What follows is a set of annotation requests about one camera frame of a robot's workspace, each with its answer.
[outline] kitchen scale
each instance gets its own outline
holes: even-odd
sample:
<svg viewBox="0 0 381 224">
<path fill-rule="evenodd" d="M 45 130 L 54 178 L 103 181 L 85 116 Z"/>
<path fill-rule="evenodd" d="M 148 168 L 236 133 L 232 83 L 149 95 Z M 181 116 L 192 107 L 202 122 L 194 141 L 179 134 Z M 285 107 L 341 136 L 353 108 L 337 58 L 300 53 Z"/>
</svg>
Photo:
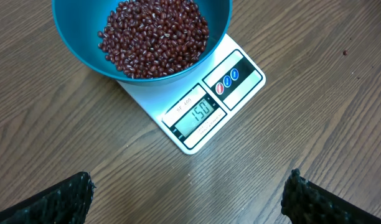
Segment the kitchen scale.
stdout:
<svg viewBox="0 0 381 224">
<path fill-rule="evenodd" d="M 227 34 L 178 81 L 119 84 L 188 155 L 197 153 L 265 84 L 265 74 Z"/>
</svg>

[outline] bowl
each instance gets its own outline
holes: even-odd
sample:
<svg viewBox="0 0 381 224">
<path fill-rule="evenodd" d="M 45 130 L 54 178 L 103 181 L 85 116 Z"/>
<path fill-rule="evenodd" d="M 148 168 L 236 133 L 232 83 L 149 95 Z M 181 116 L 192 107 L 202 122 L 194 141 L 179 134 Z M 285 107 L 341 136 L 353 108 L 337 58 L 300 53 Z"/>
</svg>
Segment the bowl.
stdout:
<svg viewBox="0 0 381 224">
<path fill-rule="evenodd" d="M 117 0 L 52 0 L 55 25 L 69 50 L 94 71 L 115 80 L 134 85 L 161 85 L 178 80 L 200 65 L 218 47 L 227 32 L 232 13 L 232 0 L 194 0 L 208 22 L 209 39 L 199 61 L 186 70 L 161 78 L 132 79 L 105 60 L 106 53 L 98 48 L 97 36 L 107 23 L 110 11 L 115 11 Z"/>
</svg>

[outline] wooden surface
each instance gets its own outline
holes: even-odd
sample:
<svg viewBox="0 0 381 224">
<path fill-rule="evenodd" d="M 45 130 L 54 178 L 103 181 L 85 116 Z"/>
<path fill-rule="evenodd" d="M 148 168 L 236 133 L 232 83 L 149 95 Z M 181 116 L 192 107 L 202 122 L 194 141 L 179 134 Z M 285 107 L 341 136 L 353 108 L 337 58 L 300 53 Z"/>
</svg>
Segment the wooden surface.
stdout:
<svg viewBox="0 0 381 224">
<path fill-rule="evenodd" d="M 381 0 L 234 0 L 228 33 L 267 84 L 185 156 L 68 51 L 50 1 L 0 0 L 0 210 L 85 170 L 88 223 L 289 223 L 299 167 L 381 218 Z"/>
</svg>

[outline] adzuki bean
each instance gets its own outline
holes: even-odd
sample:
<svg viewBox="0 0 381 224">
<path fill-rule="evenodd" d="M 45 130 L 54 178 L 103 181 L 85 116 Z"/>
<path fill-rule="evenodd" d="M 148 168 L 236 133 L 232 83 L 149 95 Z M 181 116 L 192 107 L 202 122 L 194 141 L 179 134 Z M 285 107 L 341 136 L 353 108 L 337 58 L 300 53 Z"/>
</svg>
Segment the adzuki bean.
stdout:
<svg viewBox="0 0 381 224">
<path fill-rule="evenodd" d="M 129 78 L 159 78 L 199 61 L 209 28 L 193 0 L 129 0 L 97 35 L 105 59 Z"/>
</svg>

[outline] brown tabletop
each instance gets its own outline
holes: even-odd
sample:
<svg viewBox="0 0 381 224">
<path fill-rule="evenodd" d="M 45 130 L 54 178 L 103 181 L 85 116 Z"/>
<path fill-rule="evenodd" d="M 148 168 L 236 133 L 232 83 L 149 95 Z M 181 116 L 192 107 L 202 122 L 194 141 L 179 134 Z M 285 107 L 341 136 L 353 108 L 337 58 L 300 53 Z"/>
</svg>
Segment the brown tabletop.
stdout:
<svg viewBox="0 0 381 224">
<path fill-rule="evenodd" d="M 267 83 L 186 156 L 68 51 L 50 1 L 0 0 L 0 210 L 85 170 L 88 223 L 288 223 L 299 167 L 381 218 L 381 0 L 234 0 L 228 33 Z"/>
</svg>

